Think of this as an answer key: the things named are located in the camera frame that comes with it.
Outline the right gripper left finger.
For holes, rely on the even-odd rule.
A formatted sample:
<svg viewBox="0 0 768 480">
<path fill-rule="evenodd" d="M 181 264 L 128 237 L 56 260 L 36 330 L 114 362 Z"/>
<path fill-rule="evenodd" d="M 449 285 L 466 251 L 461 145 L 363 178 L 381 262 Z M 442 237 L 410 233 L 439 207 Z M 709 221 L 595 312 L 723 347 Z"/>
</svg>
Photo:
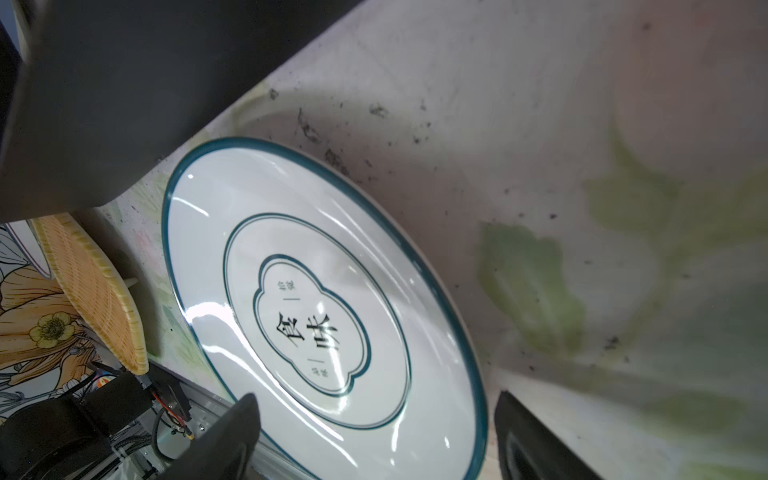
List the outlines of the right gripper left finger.
<svg viewBox="0 0 768 480">
<path fill-rule="evenodd" d="M 261 433 L 257 398 L 248 393 L 232 403 L 200 392 L 187 395 L 218 419 L 156 479 L 243 479 Z"/>
</svg>

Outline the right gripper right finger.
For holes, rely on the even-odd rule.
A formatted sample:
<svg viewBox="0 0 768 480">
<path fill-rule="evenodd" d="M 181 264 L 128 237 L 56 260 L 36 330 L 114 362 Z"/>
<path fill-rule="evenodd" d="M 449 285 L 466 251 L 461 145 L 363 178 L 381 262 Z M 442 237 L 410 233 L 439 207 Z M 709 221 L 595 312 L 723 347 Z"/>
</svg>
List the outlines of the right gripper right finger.
<svg viewBox="0 0 768 480">
<path fill-rule="evenodd" d="M 509 391 L 498 397 L 494 426 L 503 479 L 600 479 Z"/>
</svg>

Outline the yellow woven square plate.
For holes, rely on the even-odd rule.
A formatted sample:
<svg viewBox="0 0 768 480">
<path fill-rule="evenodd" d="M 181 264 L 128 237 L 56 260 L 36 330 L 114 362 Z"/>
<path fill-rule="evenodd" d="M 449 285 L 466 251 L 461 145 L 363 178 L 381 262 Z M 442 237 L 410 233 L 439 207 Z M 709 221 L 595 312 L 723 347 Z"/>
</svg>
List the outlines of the yellow woven square plate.
<svg viewBox="0 0 768 480">
<path fill-rule="evenodd" d="M 149 372 L 143 323 L 108 256 L 68 213 L 31 221 L 55 279 L 90 329 L 131 373 Z"/>
</svg>

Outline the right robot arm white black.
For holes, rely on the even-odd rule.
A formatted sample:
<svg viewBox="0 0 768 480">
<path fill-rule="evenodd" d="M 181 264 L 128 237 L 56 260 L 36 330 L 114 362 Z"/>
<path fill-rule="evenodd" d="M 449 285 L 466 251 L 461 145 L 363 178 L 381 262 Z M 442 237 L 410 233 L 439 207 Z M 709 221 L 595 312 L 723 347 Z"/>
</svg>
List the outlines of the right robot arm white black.
<svg viewBox="0 0 768 480">
<path fill-rule="evenodd" d="M 351 1 L 50 1 L 4 76 L 1 218 L 106 204 L 354 8 Z M 315 479 L 507 479 L 593 470 L 512 394 L 490 407 L 431 266 L 357 184 L 304 151 L 226 137 L 163 193 L 164 269 L 231 399 L 170 468 L 211 477 L 273 442 Z"/>
</svg>

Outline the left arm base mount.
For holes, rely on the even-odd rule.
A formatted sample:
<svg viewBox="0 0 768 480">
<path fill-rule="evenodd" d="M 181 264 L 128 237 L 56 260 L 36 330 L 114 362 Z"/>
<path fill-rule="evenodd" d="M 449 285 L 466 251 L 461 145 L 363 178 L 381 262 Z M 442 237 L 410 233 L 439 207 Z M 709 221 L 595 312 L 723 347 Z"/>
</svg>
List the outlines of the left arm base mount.
<svg viewBox="0 0 768 480">
<path fill-rule="evenodd" d="M 179 381 L 165 374 L 137 377 L 98 365 L 66 393 L 26 406 L 1 426 L 3 479 L 103 479 L 150 447 L 160 427 L 193 441 L 190 405 Z"/>
</svg>

